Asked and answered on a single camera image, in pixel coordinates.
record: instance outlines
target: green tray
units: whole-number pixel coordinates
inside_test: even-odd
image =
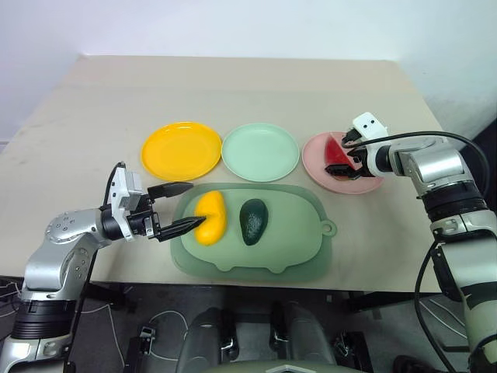
[[[201,184],[183,195],[174,218],[191,216],[198,199],[211,190],[224,195],[228,229],[220,242],[207,247],[198,244],[192,232],[173,239],[172,259],[180,270],[210,279],[255,282],[311,281],[326,273],[336,227],[312,192],[279,184]],[[251,198],[266,203],[269,223],[260,241],[246,246],[238,213],[241,205]]]

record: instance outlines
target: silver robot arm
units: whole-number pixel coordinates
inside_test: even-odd
[[[201,224],[205,218],[191,217],[162,228],[152,208],[155,199],[192,186],[162,184],[144,193],[139,175],[119,163],[109,178],[103,206],[57,216],[26,266],[21,305],[3,344],[0,373],[71,371],[67,359],[97,251],[137,235],[164,241]]]
[[[497,218],[474,184],[461,154],[442,137],[369,143],[387,136],[371,113],[353,121],[342,146],[359,170],[327,167],[332,175],[410,177],[438,242],[430,253],[442,292],[462,302],[472,371],[497,368]],[[358,141],[346,145],[348,141]]]

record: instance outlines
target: avocado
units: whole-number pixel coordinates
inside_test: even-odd
[[[240,226],[246,245],[255,245],[266,229],[268,221],[267,206],[258,198],[247,200],[240,209]]]

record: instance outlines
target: yellow plate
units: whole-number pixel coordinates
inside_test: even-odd
[[[169,124],[147,139],[141,163],[152,175],[168,181],[186,181],[205,175],[221,157],[219,135],[204,124]]]

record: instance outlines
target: beige table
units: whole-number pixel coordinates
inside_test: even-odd
[[[117,161],[139,172],[145,187],[160,183],[142,168],[139,153],[147,136],[165,124],[195,120],[223,137],[241,124],[265,121],[285,127],[302,148],[313,134],[346,130],[364,111],[391,134],[440,129],[389,61],[81,58],[0,154],[0,274],[23,275],[56,214],[98,207]],[[243,180],[220,162],[194,182]],[[346,196],[322,189],[299,164],[278,183],[319,197],[339,229],[332,262],[317,281],[250,285],[412,291],[432,237],[410,180],[392,176],[379,190]],[[163,225],[177,198],[156,204]],[[168,242],[146,238],[101,250],[92,279],[240,284],[184,274],[173,264]],[[423,290],[438,291],[431,269]]]

